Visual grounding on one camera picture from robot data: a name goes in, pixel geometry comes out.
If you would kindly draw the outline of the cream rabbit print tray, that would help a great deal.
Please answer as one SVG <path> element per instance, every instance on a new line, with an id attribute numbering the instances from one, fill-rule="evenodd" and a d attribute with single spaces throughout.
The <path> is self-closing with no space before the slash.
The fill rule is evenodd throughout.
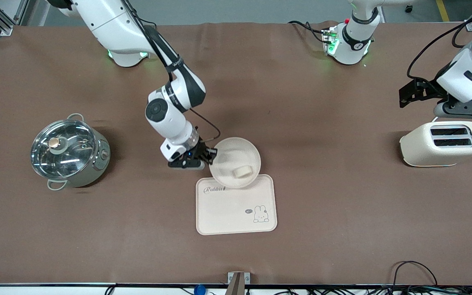
<path id="1" fill-rule="evenodd" d="M 199 234 L 269 232 L 277 227 L 274 182 L 258 175 L 247 187 L 228 188 L 214 178 L 195 185 L 195 227 Z"/>

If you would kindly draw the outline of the cream two-slot toaster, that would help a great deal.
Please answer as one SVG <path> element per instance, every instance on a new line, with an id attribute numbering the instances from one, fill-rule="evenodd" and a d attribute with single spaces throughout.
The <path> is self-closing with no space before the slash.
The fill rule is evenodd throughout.
<path id="1" fill-rule="evenodd" d="M 451 120 L 425 123 L 399 140 L 409 166 L 455 166 L 472 158 L 472 122 Z"/>

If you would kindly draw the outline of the brown table cover mat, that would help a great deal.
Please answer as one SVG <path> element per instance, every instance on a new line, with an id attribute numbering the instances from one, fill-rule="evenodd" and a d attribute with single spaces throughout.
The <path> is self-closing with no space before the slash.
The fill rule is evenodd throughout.
<path id="1" fill-rule="evenodd" d="M 116 66 L 86 26 L 16 27 L 0 39 L 0 283 L 388 284 L 425 264 L 440 284 L 472 284 L 472 159 L 406 166 L 399 139 L 434 100 L 399 108 L 412 58 L 446 23 L 382 24 L 362 64 L 324 56 L 287 24 L 159 26 L 207 89 L 196 108 L 222 137 L 251 141 L 274 182 L 277 227 L 203 236 L 195 184 L 173 170 L 145 118 L 165 84 L 159 60 Z M 51 191 L 32 142 L 79 113 L 109 142 L 102 176 Z"/>

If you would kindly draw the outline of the round cream plate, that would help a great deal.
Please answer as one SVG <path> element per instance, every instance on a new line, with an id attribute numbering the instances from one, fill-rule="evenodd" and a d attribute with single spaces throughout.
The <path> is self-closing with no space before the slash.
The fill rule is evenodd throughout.
<path id="1" fill-rule="evenodd" d="M 256 146 L 240 137 L 221 140 L 215 146 L 218 153 L 210 164 L 212 177 L 228 188 L 243 188 L 251 185 L 261 170 L 261 156 Z M 236 179 L 232 171 L 240 166 L 252 166 L 253 175 L 245 179 Z"/>

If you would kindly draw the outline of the pale green electric cooking pot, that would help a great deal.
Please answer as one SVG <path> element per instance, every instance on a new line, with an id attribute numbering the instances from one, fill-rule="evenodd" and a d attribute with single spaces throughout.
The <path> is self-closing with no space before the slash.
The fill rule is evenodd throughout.
<path id="1" fill-rule="evenodd" d="M 76 119 L 86 123 L 84 116 L 79 113 L 73 113 L 66 119 Z M 47 179 L 47 187 L 51 191 L 60 191 L 66 187 L 84 187 L 98 180 L 107 169 L 111 159 L 111 148 L 108 140 L 96 129 L 95 132 L 96 149 L 90 162 L 83 170 L 67 179 L 52 180 Z"/>

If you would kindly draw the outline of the glass pot lid with knob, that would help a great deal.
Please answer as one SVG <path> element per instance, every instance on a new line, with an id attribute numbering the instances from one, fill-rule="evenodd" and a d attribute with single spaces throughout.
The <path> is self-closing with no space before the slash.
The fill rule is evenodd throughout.
<path id="1" fill-rule="evenodd" d="M 67 179 L 84 169 L 95 149 L 95 132 L 86 123 L 76 119 L 58 120 L 34 138 L 31 165 L 44 178 Z"/>

